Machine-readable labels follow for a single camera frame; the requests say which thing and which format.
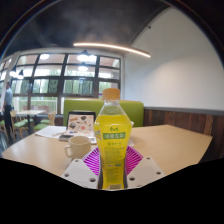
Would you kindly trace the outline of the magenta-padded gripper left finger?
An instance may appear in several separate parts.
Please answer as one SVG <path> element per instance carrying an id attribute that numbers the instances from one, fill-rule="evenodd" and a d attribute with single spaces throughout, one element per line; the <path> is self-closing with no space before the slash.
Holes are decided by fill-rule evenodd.
<path id="1" fill-rule="evenodd" d="M 97 189 L 99 174 L 99 149 L 95 148 L 82 159 L 74 159 L 62 174 L 62 178 L 84 188 Z"/>

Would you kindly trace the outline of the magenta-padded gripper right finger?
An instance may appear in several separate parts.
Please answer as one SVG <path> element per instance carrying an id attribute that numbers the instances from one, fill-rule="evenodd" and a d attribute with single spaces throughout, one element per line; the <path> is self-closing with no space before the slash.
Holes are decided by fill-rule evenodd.
<path id="1" fill-rule="evenodd" d="M 139 188 L 165 176 L 152 157 L 141 155 L 133 147 L 127 147 L 125 158 L 127 188 Z"/>

